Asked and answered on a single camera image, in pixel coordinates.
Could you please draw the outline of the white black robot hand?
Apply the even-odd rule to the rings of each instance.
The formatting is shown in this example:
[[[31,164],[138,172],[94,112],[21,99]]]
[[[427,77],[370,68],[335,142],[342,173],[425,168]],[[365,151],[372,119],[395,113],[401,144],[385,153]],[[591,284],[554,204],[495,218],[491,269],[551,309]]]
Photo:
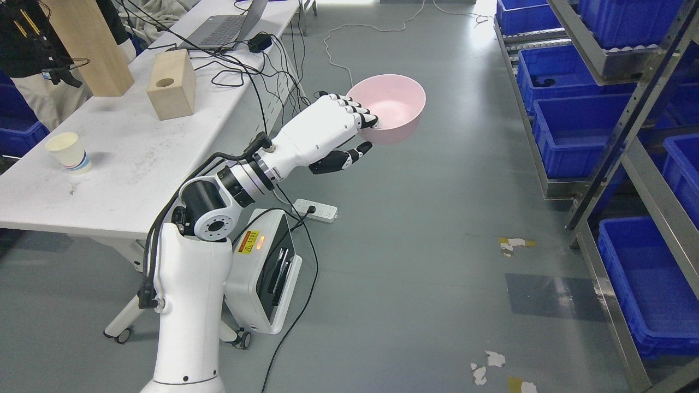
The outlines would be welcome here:
[[[273,152],[260,152],[260,159],[283,181],[293,169],[308,167],[331,154],[332,165],[321,172],[346,169],[365,154],[369,144],[348,152],[337,150],[358,132],[378,122],[377,115],[350,97],[330,93],[291,119],[272,139]]]

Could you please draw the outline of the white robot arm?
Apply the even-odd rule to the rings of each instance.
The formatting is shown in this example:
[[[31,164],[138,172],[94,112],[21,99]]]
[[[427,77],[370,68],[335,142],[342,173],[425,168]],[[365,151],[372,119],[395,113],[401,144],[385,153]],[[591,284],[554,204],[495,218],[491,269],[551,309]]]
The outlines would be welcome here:
[[[229,160],[269,183],[259,150],[272,146],[260,132],[240,155],[215,152],[185,178],[151,226],[138,306],[159,313],[159,343],[144,392],[225,391],[219,341],[224,286],[234,262],[229,234],[253,201],[232,168],[214,176],[206,169]]]

